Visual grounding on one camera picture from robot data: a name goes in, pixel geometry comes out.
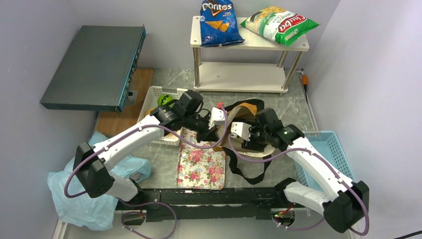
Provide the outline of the green round fruit toy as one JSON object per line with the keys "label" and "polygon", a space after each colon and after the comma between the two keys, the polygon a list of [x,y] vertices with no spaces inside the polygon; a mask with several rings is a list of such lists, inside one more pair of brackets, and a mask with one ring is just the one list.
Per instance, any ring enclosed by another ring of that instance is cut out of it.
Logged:
{"label": "green round fruit toy", "polygon": [[157,99],[157,106],[169,106],[172,107],[173,104],[175,102],[175,99],[168,94],[162,94],[158,99]]}

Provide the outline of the green Chuba cassava chip bag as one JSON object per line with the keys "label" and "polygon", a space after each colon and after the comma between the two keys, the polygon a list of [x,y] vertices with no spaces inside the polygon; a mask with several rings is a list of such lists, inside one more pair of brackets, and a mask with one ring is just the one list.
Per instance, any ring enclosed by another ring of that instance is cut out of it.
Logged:
{"label": "green Chuba cassava chip bag", "polygon": [[240,25],[285,46],[292,45],[299,37],[319,26],[308,17],[274,5],[259,10]]}

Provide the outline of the light blue cartoon plastic bag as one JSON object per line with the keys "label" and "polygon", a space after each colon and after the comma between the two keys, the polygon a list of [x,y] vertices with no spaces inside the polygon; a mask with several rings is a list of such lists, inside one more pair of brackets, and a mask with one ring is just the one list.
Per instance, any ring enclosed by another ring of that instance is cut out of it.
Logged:
{"label": "light blue cartoon plastic bag", "polygon": [[[79,227],[86,226],[93,231],[112,228],[112,217],[118,199],[110,195],[90,198],[88,194],[76,198],[64,195],[64,186],[73,171],[74,158],[59,172],[49,172],[47,184],[52,194],[55,209],[61,221]],[[150,177],[152,164],[149,160],[131,154],[119,162],[111,172],[136,183]]]}

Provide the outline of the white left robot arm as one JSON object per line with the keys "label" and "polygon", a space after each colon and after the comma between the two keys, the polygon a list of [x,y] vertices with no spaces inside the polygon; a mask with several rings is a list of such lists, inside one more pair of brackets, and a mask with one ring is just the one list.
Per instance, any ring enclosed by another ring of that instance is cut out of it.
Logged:
{"label": "white left robot arm", "polygon": [[222,138],[216,134],[217,125],[227,123],[227,112],[219,105],[203,117],[200,115],[202,106],[202,96],[188,90],[178,99],[160,102],[141,121],[108,140],[93,146],[81,143],[76,150],[73,171],[65,184],[65,196],[75,198],[88,194],[97,198],[107,194],[122,199],[130,209],[139,208],[143,202],[139,186],[134,180],[124,179],[111,170],[137,148],[169,133],[182,140],[176,132],[183,127],[195,131],[198,141],[213,141],[218,145]]}

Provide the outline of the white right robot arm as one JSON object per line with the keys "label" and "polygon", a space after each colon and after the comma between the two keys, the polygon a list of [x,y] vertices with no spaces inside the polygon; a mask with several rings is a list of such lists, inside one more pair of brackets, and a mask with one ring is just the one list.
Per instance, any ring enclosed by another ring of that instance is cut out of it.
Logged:
{"label": "white right robot arm", "polygon": [[318,191],[292,179],[284,180],[281,189],[274,193],[277,205],[289,203],[305,206],[323,216],[332,229],[339,233],[352,230],[361,219],[365,220],[362,232],[369,232],[369,187],[363,181],[355,182],[336,169],[311,144],[310,140],[295,125],[284,126],[271,108],[256,115],[256,122],[233,122],[230,139],[243,139],[242,148],[260,151],[268,145],[288,155],[302,166],[319,184]]}

